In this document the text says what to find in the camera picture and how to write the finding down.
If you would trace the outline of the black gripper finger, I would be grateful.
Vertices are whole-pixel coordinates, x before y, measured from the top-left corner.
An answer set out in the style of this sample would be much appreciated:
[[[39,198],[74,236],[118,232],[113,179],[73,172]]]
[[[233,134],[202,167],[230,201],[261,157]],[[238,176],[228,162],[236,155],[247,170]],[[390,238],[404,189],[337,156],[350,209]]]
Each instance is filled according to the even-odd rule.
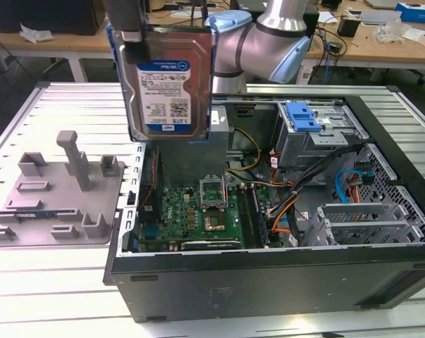
[[[129,64],[149,63],[152,28],[147,22],[144,1],[108,0],[105,1],[105,8],[109,20],[106,35],[115,62],[118,63],[118,50],[123,46]]]

